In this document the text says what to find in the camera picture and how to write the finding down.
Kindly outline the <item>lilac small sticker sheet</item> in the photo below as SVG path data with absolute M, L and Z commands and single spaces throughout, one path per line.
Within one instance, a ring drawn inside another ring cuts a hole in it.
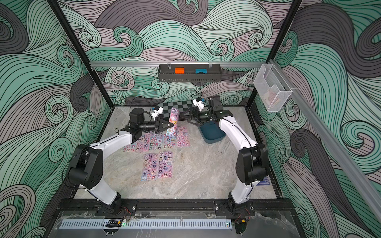
M 152 132 L 150 134 L 149 149 L 161 150 L 163 147 L 164 134 Z

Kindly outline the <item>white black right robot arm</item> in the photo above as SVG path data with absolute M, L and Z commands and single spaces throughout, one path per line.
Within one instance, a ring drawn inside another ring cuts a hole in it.
M 209 98 L 206 108 L 200 98 L 192 101 L 193 106 L 180 114 L 180 118 L 198 127 L 214 122 L 230 139 L 238 151 L 236 174 L 238 180 L 229 193 L 228 208 L 239 214 L 247 209 L 251 192 L 269 174 L 268 150 L 257 143 L 239 126 L 234 115 L 223 108 L 219 96 Z

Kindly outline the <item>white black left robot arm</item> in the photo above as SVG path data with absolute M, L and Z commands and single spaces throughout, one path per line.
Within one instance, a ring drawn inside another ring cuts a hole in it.
M 117 215 L 123 208 L 121 195 L 103 179 L 104 159 L 135 143 L 144 132 L 160 133 L 174 126 L 173 123 L 159 118 L 160 113 L 157 110 L 153 111 L 149 121 L 145 120 L 146 113 L 142 108 L 133 109 L 129 123 L 124 128 L 100 142 L 78 145 L 68 164 L 65 177 L 76 185 L 82 185 L 109 214 Z

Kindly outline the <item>teal plastic storage box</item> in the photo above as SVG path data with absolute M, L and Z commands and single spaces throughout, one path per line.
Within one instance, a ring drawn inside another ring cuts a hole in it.
M 198 128 L 201 136 L 207 144 L 214 144 L 221 141 L 225 136 L 216 122 L 207 122 Z

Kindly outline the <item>black grey chessboard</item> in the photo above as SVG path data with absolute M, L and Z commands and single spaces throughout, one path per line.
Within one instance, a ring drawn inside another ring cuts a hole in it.
M 189 108 L 193 107 L 192 101 L 177 101 L 177 102 L 166 102 L 159 103 L 158 107 L 163 108 L 164 114 L 170 114 L 172 108 L 176 108 L 180 113 L 187 111 Z

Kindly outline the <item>teal block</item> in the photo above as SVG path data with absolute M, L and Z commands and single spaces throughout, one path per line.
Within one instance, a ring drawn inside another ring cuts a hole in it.
M 207 69 L 196 69 L 195 70 L 196 74 L 207 74 Z

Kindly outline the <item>orange block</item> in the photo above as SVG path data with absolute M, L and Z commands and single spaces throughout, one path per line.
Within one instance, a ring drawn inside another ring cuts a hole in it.
M 185 74 L 185 69 L 183 67 L 176 67 L 175 74 Z

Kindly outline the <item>blue card pack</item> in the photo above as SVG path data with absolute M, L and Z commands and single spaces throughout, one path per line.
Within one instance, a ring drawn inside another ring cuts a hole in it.
M 267 186 L 267 185 L 271 185 L 271 181 L 270 181 L 269 176 L 266 176 L 262 181 L 260 181 L 257 184 L 257 186 Z

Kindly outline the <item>black wall shelf tray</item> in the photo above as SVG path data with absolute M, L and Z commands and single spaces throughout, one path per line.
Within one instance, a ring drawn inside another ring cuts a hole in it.
M 183 67 L 185 74 L 175 74 L 176 67 Z M 207 74 L 196 74 L 196 69 L 207 69 Z M 190 82 L 207 83 L 220 82 L 222 78 L 222 69 L 219 64 L 172 64 L 168 67 L 166 64 L 160 64 L 158 68 L 158 77 L 160 82 Z

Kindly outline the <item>aluminium rail back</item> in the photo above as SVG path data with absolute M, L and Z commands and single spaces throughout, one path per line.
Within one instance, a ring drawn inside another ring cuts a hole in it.
M 263 62 L 245 62 L 245 61 L 90 61 L 91 67 L 159 67 L 160 64 L 166 64 L 170 67 L 172 64 L 219 64 L 221 67 L 251 68 L 261 67 Z

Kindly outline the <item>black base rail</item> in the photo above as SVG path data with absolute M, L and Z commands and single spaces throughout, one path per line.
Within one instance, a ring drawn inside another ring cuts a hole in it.
M 58 211 L 94 212 L 97 216 L 145 216 L 154 212 L 204 212 L 216 216 L 237 217 L 256 212 L 292 211 L 290 199 L 250 199 L 233 205 L 228 199 L 121 199 L 118 205 L 102 205 L 96 199 L 64 199 Z

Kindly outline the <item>clear acrylic wall holder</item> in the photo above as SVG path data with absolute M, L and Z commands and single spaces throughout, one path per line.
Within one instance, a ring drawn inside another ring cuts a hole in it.
M 271 63 L 261 65 L 254 86 L 268 112 L 279 112 L 292 94 L 281 67 Z

